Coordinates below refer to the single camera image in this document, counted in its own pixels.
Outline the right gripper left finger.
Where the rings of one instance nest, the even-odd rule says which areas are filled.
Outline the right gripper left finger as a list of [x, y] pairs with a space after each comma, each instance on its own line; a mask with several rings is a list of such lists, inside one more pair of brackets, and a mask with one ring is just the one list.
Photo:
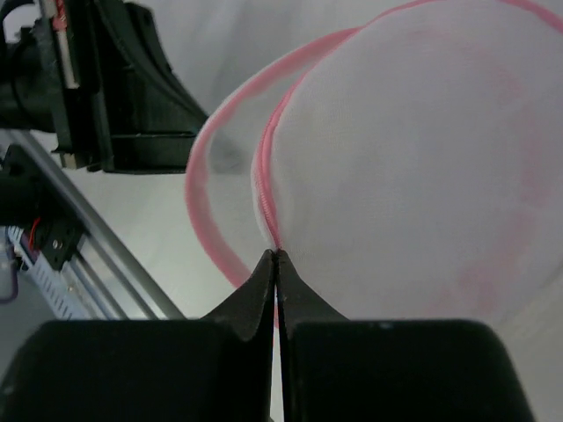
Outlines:
[[53, 321], [1, 384], [4, 421], [267, 421], [274, 254], [200, 319]]

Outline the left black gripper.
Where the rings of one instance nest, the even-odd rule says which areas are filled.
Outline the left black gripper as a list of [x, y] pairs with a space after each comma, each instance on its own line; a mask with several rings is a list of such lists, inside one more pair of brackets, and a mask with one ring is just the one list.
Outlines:
[[174, 174], [208, 116], [172, 71], [152, 10], [125, 1], [3, 1], [39, 15], [1, 35], [1, 127], [54, 134], [70, 169]]

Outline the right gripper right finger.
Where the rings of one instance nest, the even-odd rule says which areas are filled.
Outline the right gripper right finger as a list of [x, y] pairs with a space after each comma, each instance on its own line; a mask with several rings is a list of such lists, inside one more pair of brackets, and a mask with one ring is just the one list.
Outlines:
[[288, 421], [531, 421], [508, 352], [463, 319], [349, 320], [276, 258]]

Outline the pink-trimmed mesh laundry bag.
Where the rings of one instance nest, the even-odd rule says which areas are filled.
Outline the pink-trimmed mesh laundry bag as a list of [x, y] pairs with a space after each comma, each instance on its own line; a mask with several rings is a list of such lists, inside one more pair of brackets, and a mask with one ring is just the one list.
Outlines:
[[497, 324], [562, 266], [562, 19], [413, 1], [298, 48], [199, 133], [186, 207], [235, 286], [266, 249], [352, 319]]

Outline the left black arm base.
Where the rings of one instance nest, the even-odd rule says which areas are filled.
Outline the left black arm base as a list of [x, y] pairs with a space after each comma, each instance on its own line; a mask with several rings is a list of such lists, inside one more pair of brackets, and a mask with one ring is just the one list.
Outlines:
[[67, 196], [16, 144], [1, 160], [1, 224], [23, 229], [28, 250], [41, 253], [57, 272], [72, 260], [85, 233]]

